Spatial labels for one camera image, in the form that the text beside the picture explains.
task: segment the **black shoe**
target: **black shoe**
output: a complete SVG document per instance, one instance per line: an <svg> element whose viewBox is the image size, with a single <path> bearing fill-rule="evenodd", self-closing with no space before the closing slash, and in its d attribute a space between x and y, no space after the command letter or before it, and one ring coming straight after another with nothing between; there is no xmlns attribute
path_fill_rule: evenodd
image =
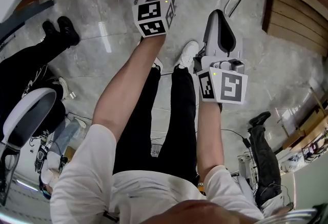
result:
<svg viewBox="0 0 328 224"><path fill-rule="evenodd" d="M71 20L66 16L61 16L57 20L60 33L65 37L65 40L68 42L69 46L76 46L80 42L80 37L75 31Z"/></svg>
<svg viewBox="0 0 328 224"><path fill-rule="evenodd" d="M259 114L258 116L252 118L249 121L249 124L252 127L258 126L258 125L264 125L264 122L271 116L271 113L269 111L263 112Z"/></svg>
<svg viewBox="0 0 328 224"><path fill-rule="evenodd" d="M56 28L50 21L45 21L42 24L42 28L46 34L46 37L59 35L59 32L56 30Z"/></svg>

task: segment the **grey tile floor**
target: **grey tile floor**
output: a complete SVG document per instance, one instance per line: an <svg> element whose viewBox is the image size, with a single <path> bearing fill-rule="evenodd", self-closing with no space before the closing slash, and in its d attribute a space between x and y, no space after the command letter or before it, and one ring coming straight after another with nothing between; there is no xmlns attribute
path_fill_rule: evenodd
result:
<svg viewBox="0 0 328 224"><path fill-rule="evenodd" d="M1 53L6 58L27 46L39 43L43 37L41 24L50 19L56 22L61 15L72 19L82 41L50 63L63 76L73 100L65 101L67 111L92 117L103 89L126 62L140 38L133 23L131 6L134 0L55 0L56 4L26 22ZM194 39L202 46L202 38L209 14L223 9L228 0L176 0L176 17L158 58L164 71L173 70L185 43ZM232 0L228 10L237 0ZM283 114L298 109L309 97L309 82L321 84L321 57L304 47L267 36L261 29L265 0L243 0L232 15L232 21L243 37L246 74L249 84L245 104L224 105L222 128L248 136L248 120L262 111L270 110L266 123L266 138L273 149L286 139L278 121ZM104 26L101 36L99 26ZM106 51L108 40L111 52ZM171 77L163 76L152 111L152 137L166 135L170 119ZM198 82L195 80L196 92ZM246 151L240 137L222 132L225 163L230 171L238 169L237 155Z"/></svg>

